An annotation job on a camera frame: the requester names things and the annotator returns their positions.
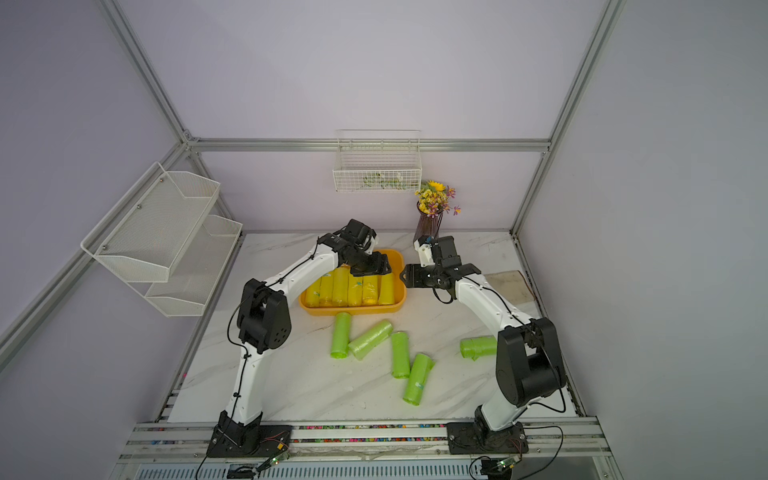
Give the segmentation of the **yellow trash bag roll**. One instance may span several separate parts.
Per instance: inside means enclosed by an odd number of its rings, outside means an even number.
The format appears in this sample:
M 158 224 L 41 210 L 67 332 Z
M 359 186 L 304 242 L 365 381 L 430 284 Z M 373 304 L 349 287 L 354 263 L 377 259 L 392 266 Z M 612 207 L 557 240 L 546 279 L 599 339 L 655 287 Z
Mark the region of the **yellow trash bag roll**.
M 359 307 L 363 300 L 363 278 L 348 275 L 347 305 L 350 307 Z
M 393 305 L 394 303 L 394 275 L 388 273 L 380 277 L 378 304 Z
M 379 304 L 379 282 L 378 275 L 363 277 L 362 284 L 362 305 L 375 306 Z
M 333 275 L 325 274 L 320 280 L 319 306 L 329 307 L 332 305 L 333 297 Z
M 322 280 L 318 279 L 307 288 L 305 292 L 305 304 L 308 308 L 318 308 L 320 306 L 321 284 Z
M 338 267 L 332 274 L 333 287 L 331 302 L 334 307 L 348 305 L 349 269 L 346 266 Z

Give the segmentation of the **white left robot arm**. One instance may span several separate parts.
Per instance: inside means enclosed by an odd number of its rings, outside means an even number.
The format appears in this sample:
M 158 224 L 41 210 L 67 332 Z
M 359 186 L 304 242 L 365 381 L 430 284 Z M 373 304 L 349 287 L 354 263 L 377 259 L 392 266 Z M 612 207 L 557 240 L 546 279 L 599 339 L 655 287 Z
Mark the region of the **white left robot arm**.
M 304 258 L 266 280 L 251 279 L 231 320 L 238 333 L 230 343 L 242 350 L 233 393 L 220 413 L 211 439 L 227 453 L 252 453 L 260 443 L 265 382 L 270 352 L 281 347 L 292 331 L 290 307 L 316 280 L 340 266 L 357 276 L 392 272 L 387 255 L 355 244 L 329 246 L 318 242 Z

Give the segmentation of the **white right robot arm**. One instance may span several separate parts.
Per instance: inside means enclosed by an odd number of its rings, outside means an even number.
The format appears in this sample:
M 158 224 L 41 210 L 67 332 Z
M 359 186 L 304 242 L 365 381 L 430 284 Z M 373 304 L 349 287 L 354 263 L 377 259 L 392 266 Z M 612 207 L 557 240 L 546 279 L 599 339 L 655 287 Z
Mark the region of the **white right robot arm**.
M 562 391 L 566 373 L 558 334 L 547 318 L 525 314 L 497 292 L 472 264 L 443 267 L 408 264 L 400 273 L 408 289 L 445 290 L 467 307 L 496 340 L 492 397 L 471 422 L 446 425 L 449 450 L 457 453 L 528 451 L 519 419 L 528 408 Z

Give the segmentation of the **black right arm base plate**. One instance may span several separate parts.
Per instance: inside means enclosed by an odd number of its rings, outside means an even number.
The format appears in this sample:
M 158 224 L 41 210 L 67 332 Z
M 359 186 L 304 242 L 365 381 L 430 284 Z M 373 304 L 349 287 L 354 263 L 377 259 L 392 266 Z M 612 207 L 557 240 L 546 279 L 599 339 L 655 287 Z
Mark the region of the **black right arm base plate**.
M 446 425 L 447 443 L 452 455 L 458 454 L 526 454 L 527 435 L 520 423 L 499 431 L 483 430 L 474 422 L 451 422 Z

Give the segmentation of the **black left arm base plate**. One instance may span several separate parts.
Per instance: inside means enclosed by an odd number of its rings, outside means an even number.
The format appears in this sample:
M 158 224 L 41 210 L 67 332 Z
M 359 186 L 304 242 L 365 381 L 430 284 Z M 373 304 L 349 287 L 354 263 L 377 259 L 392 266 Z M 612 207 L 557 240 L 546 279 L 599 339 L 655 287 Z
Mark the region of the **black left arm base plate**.
M 288 450 L 292 432 L 290 425 L 218 424 L 206 455 L 210 458 L 276 457 Z

